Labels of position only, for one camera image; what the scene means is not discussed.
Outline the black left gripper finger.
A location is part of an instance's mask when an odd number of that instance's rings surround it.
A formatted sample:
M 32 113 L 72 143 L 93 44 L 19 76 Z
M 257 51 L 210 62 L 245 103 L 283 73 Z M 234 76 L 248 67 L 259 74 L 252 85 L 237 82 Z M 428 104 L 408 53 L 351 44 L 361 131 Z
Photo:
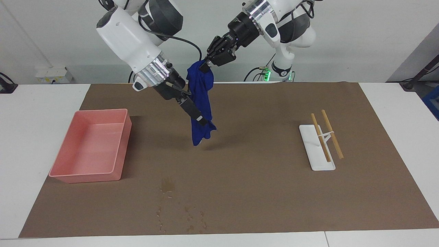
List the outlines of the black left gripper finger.
M 221 50 L 226 45 L 226 38 L 215 36 L 213 41 L 210 43 L 209 47 L 207 48 L 206 52 L 206 60 L 212 60 L 212 58 L 217 55 L 218 53 L 221 53 Z

